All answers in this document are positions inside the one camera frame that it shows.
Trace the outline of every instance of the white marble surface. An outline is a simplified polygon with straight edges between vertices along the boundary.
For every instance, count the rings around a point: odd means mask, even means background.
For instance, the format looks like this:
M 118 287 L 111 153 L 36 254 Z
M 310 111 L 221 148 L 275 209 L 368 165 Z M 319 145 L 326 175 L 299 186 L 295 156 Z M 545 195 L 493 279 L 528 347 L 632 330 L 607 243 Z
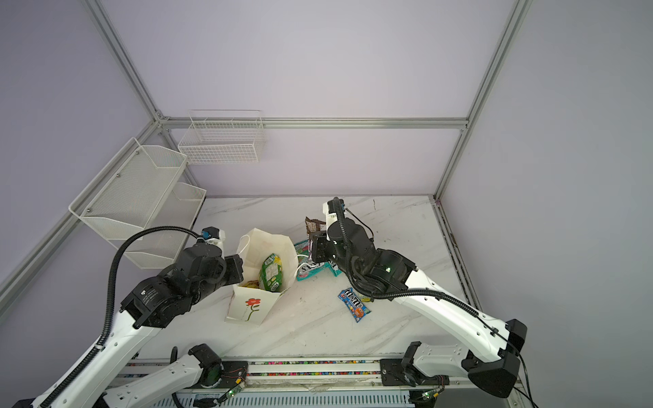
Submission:
M 195 230 L 214 226 L 227 233 L 225 253 L 236 252 L 238 239 L 254 227 L 306 239 L 304 218 L 323 219 L 322 203 L 332 197 L 208 198 Z M 375 245 L 412 260 L 433 280 L 462 298 L 438 222 L 427 196 L 342 197 L 375 234 Z M 338 356 L 402 354 L 411 341 L 454 345 L 455 338 L 408 307 L 377 300 L 356 323 L 338 293 L 349 287 L 344 274 L 327 271 L 294 285 L 256 326 L 225 322 L 232 289 L 225 287 L 179 316 L 152 339 L 140 358 L 167 358 L 173 346 L 181 353 L 207 343 L 220 356 Z

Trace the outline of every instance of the white robotic arm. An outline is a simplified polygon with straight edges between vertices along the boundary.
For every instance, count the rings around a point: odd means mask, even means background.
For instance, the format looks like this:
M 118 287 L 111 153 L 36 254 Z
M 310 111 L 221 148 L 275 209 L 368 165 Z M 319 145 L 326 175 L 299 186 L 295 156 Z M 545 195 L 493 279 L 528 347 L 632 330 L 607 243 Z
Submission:
M 206 386 L 215 383 L 217 379 L 212 381 L 207 376 L 219 371 L 221 360 L 208 346 L 199 345 L 169 367 L 133 384 L 113 388 L 101 397 L 129 359 L 172 319 L 189 311 L 193 304 L 219 287 L 239 283 L 243 279 L 240 257 L 223 257 L 221 239 L 224 234 L 217 228 L 204 229 L 203 237 L 200 237 L 184 228 L 155 227 L 135 234 L 126 241 L 127 245 L 118 250 L 110 282 L 115 279 L 118 261 L 130 241 L 148 231 L 170 229 L 194 235 L 198 242 L 184 249 L 177 262 L 159 275 L 141 281 L 122 301 L 120 311 L 115 314 L 112 312 L 114 300 L 110 291 L 108 304 L 111 310 L 108 316 L 112 319 L 105 321 L 105 331 L 64 376 L 31 402 L 33 408 L 137 408 L 198 381 L 200 384 L 207 382 L 204 384 Z
M 402 361 L 407 382 L 421 384 L 436 375 L 467 376 L 484 391 L 506 398 L 519 373 L 518 354 L 526 326 L 474 309 L 403 255 L 375 248 L 365 229 L 345 218 L 344 211 L 344 202 L 338 197 L 323 204 L 327 230 L 310 234 L 311 259 L 335 262 L 357 292 L 404 304 L 446 329 L 465 346 L 453 350 L 412 343 Z

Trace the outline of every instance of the candy wrapper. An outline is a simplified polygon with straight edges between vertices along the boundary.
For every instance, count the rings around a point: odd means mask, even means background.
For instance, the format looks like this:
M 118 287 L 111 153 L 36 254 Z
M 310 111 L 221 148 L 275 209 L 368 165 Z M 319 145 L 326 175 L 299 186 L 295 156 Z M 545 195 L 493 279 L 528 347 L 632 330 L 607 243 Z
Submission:
M 365 307 L 363 302 L 360 301 L 358 296 L 356 296 L 352 288 L 343 290 L 338 295 L 338 297 L 340 300 L 345 302 L 345 305 L 347 305 L 349 308 L 351 315 L 354 316 L 354 319 L 356 319 L 356 323 L 360 322 L 360 320 L 370 312 L 370 310 Z
M 327 229 L 327 223 L 319 219 L 310 219 L 306 217 L 306 235 L 310 235 L 311 232 L 322 231 Z
M 259 281 L 249 281 L 242 285 L 243 288 L 252 288 L 252 289 L 259 289 Z
M 331 272 L 333 272 L 333 276 L 338 276 L 342 273 L 338 265 L 336 265 L 334 262 L 329 261 L 329 264 L 331 265 Z

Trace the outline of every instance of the white paper bag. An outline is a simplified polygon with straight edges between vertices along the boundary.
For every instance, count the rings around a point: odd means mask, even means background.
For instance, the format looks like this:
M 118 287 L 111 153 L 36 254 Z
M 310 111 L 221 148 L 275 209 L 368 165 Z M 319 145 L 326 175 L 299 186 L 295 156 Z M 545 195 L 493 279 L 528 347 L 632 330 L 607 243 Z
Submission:
M 290 237 L 273 235 L 257 228 L 240 238 L 238 253 L 243 260 L 243 281 L 258 281 L 263 261 L 275 253 L 281 258 L 281 290 L 268 292 L 262 289 L 245 288 L 233 285 L 234 296 L 229 304 L 228 322 L 242 322 L 259 325 L 268 315 L 272 306 L 295 282 L 297 275 L 297 252 Z

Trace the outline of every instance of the wire basket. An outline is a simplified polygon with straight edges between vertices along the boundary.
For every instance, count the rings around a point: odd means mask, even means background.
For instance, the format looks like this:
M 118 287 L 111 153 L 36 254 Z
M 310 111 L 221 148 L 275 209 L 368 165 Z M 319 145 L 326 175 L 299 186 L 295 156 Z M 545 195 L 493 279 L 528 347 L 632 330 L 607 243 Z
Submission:
M 204 202 L 206 190 L 186 183 L 177 183 L 153 220 L 151 227 L 176 225 L 192 228 Z M 133 242 L 125 256 L 141 269 L 163 269 L 172 264 L 185 246 L 188 235 L 178 231 L 159 231 Z M 117 249 L 122 241 L 110 241 Z
M 105 240 L 126 240 L 150 228 L 186 166 L 186 155 L 161 146 L 135 148 L 84 207 L 70 211 Z
M 258 110 L 191 110 L 191 126 L 179 142 L 190 165 L 258 163 L 265 147 Z

